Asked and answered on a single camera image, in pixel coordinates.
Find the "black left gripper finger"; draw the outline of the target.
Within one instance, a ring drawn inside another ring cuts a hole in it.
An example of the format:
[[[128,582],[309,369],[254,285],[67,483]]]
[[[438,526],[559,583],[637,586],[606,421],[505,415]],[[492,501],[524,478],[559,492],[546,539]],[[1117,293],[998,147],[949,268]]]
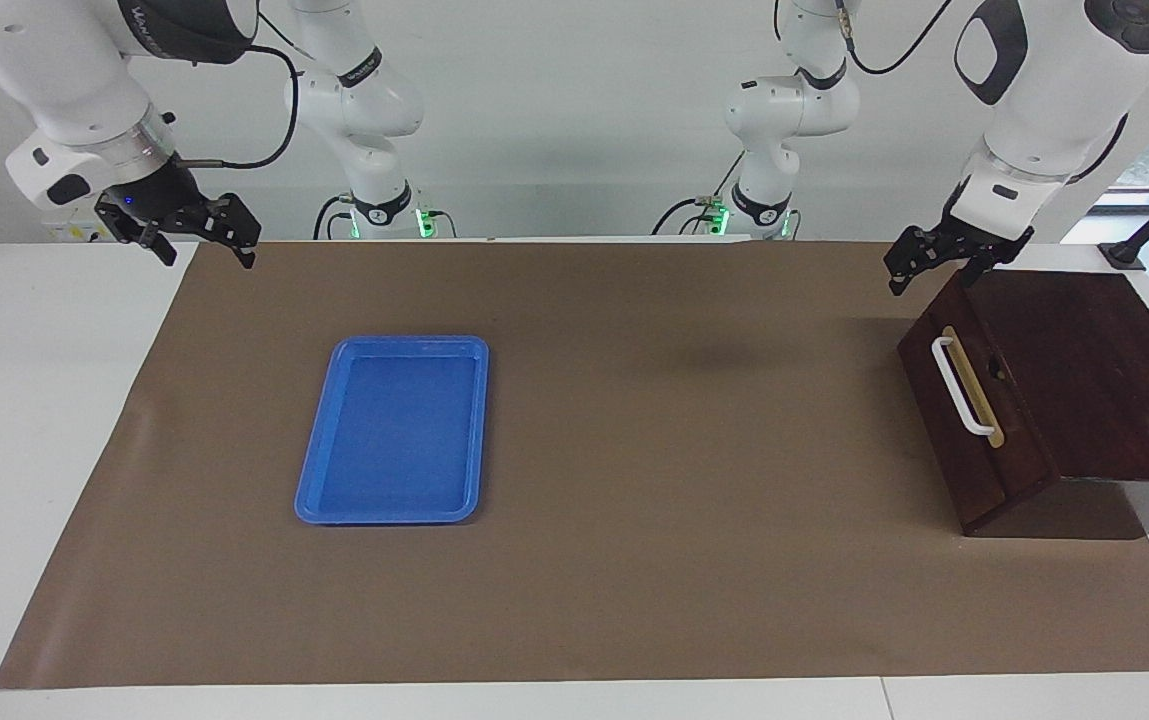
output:
[[[1008,250],[977,250],[970,256],[967,263],[962,268],[962,287],[976,286],[985,274],[989,273],[998,265],[1009,264],[1013,260],[1012,251]]]
[[[902,296],[917,274],[935,269],[944,261],[943,237],[939,229],[909,225],[884,255],[890,293],[895,297]]]

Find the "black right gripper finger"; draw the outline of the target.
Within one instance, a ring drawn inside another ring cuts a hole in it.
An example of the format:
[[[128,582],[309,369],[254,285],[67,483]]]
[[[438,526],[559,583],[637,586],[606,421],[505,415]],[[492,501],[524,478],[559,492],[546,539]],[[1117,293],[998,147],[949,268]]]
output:
[[[250,212],[249,206],[236,193],[217,198],[200,196],[198,237],[226,247],[239,264],[250,270],[257,261],[257,246],[262,224]]]
[[[140,224],[109,195],[98,198],[94,212],[118,243],[136,245],[140,249],[152,251],[155,258],[161,260],[165,266],[172,266],[176,263],[177,251],[173,245],[163,237],[157,224],[152,222],[145,225]]]

